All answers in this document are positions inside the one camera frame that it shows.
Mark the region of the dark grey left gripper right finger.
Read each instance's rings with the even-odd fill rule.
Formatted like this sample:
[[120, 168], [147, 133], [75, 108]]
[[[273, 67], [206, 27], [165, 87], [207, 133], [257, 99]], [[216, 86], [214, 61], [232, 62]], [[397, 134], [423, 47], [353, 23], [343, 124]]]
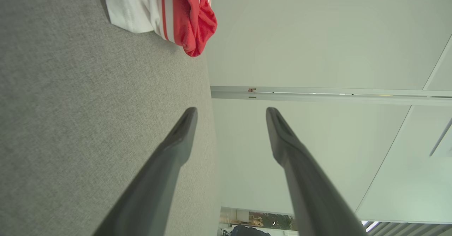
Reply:
[[366, 236], [360, 220], [278, 109], [266, 109], [273, 157], [283, 167], [300, 236]]

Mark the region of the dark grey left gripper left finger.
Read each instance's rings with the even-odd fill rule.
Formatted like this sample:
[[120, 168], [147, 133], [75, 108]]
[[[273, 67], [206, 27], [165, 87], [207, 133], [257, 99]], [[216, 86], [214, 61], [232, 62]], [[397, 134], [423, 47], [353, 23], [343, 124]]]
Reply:
[[181, 167], [188, 161], [197, 125], [189, 107], [104, 218], [95, 236], [163, 236]]

